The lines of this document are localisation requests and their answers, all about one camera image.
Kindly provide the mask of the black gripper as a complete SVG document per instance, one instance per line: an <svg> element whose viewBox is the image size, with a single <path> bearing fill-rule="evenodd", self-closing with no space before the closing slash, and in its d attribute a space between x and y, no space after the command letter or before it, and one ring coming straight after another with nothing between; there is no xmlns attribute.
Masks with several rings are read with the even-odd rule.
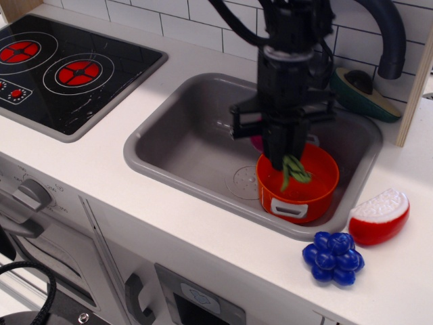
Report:
<svg viewBox="0 0 433 325"><path fill-rule="evenodd" d="M333 116L336 95L325 89L332 69L327 53L260 50L256 94L230 108L232 138L262 134L265 156L277 171L287 144L287 153L301 159L310 122Z"/></svg>

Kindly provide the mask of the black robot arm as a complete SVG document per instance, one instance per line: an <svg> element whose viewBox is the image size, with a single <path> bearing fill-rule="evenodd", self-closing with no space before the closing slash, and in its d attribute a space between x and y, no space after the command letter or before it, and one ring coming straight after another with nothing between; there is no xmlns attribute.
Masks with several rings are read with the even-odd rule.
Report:
<svg viewBox="0 0 433 325"><path fill-rule="evenodd" d="M234 139L259 135L272 167L284 156L301 158L311 124L334 117L335 94L326 90L333 57L329 1L261 1L268 37L250 31L223 1L212 6L238 36L258 49L256 94L231 107Z"/></svg>

